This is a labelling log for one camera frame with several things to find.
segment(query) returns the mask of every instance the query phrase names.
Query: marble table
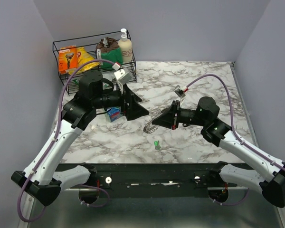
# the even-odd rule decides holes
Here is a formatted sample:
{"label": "marble table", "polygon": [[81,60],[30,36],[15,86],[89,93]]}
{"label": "marble table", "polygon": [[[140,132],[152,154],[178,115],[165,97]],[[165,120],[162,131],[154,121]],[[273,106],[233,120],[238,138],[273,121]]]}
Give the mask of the marble table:
{"label": "marble table", "polygon": [[[137,62],[137,83],[128,86],[141,99],[149,116],[134,121],[122,117],[112,123],[104,115],[97,116],[73,142],[62,162],[68,163],[198,163],[242,162],[233,154],[218,148],[200,134],[201,127],[181,125],[175,131],[159,127],[152,134],[143,132],[145,124],[159,109],[178,99],[176,85],[185,86],[195,78],[213,73],[226,83],[233,103],[237,131],[252,143],[245,113],[229,63],[226,62]],[[195,109],[198,100],[211,96],[220,107],[218,117],[230,124],[228,99],[222,84],[213,77],[204,78],[191,86],[183,108]],[[65,96],[64,103],[73,96]],[[161,149],[155,149],[154,141]]]}

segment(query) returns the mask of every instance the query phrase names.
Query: orange box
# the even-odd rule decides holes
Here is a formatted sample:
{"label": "orange box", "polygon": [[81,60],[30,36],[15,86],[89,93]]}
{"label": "orange box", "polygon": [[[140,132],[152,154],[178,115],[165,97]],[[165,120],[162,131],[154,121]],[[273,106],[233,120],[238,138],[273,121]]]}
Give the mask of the orange box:
{"label": "orange box", "polygon": [[58,71],[65,74],[70,70],[77,69],[77,48],[76,45],[63,47],[59,50],[59,67]]}

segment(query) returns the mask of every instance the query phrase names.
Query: lotion bottle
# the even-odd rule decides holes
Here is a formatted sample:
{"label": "lotion bottle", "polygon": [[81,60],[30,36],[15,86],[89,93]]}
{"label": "lotion bottle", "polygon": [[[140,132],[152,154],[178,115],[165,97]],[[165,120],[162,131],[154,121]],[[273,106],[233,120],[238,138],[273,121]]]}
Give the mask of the lotion bottle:
{"label": "lotion bottle", "polygon": [[128,63],[132,60],[132,42],[128,39],[127,30],[122,28],[120,30],[122,32],[122,38],[118,41],[118,45],[122,52],[123,63]]}

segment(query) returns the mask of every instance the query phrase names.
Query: black metal basket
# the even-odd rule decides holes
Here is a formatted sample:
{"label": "black metal basket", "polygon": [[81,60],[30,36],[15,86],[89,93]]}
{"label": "black metal basket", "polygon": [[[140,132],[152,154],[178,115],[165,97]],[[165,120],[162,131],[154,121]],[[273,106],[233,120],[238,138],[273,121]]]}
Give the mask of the black metal basket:
{"label": "black metal basket", "polygon": [[[54,41],[53,42],[53,53],[57,62],[57,69],[58,69],[58,55],[59,55],[59,49],[66,47],[66,46],[70,46],[70,45],[76,45],[76,48],[78,47],[85,47],[85,50],[87,51],[87,53],[89,53],[93,58],[96,58],[96,45],[100,42],[100,40],[104,37],[111,37],[111,38],[115,38],[116,40],[120,40],[121,37],[121,32],[117,31],[117,32],[109,32],[109,33],[103,33],[103,34],[98,34],[98,35],[93,35],[93,36],[87,36],[87,37],[79,37],[79,38],[73,38],[73,39],[64,39],[64,40],[58,40],[58,41]],[[127,31],[127,36],[128,39],[131,40],[131,36],[129,31]],[[132,73],[133,77],[129,82],[137,82],[137,76],[136,76],[136,60],[135,60],[135,56],[133,53],[133,58],[130,62],[128,63],[124,63],[122,64],[122,67],[126,67],[128,68],[128,70]],[[111,67],[107,67],[107,68],[101,68],[99,65],[97,67],[94,67],[93,69],[91,69],[90,71],[100,71],[100,72],[108,72],[108,71],[112,71],[113,69]],[[58,76],[62,82],[62,84],[64,85],[66,83],[66,81],[69,79],[70,74],[66,73],[66,74],[60,74],[59,71],[58,72]],[[79,79],[81,78],[83,75],[83,73],[81,74],[76,74],[73,79],[66,87],[66,91],[67,93],[73,94],[76,93],[78,91],[78,83],[75,81],[75,79]]]}

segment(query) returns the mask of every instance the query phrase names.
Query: black cable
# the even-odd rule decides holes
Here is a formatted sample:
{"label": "black cable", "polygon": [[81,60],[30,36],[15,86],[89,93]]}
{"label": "black cable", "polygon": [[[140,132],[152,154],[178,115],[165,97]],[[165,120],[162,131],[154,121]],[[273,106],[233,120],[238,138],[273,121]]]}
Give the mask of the black cable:
{"label": "black cable", "polygon": [[105,112],[103,112],[103,113],[97,113],[96,115],[102,115],[102,114],[106,114],[106,113],[108,113],[109,111],[111,111],[112,110],[112,108],[110,108],[109,110],[106,110]]}

